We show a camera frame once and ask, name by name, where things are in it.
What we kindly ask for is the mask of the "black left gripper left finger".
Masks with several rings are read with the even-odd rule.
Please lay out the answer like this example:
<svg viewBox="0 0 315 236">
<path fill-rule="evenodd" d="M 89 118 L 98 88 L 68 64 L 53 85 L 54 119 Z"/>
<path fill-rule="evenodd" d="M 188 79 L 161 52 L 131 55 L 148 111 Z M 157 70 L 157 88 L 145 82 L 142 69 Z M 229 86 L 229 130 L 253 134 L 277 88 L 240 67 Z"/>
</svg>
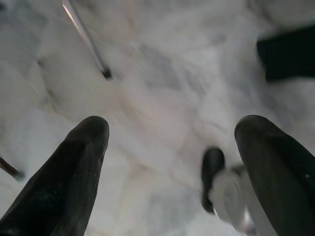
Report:
<svg viewBox="0 0 315 236">
<path fill-rule="evenodd" d="M 30 178 L 0 221 L 3 236 L 82 236 L 98 190 L 109 124 L 90 116 Z"/>
</svg>

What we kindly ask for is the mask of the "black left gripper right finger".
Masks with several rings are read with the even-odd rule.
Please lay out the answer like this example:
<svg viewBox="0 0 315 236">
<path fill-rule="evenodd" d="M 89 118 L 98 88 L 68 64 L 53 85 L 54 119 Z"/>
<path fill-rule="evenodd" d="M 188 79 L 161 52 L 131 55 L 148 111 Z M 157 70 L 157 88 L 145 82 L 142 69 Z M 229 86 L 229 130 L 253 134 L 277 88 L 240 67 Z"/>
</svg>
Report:
<svg viewBox="0 0 315 236">
<path fill-rule="evenodd" d="M 265 117 L 248 115 L 234 131 L 242 161 L 279 236 L 315 234 L 315 158 Z"/>
</svg>

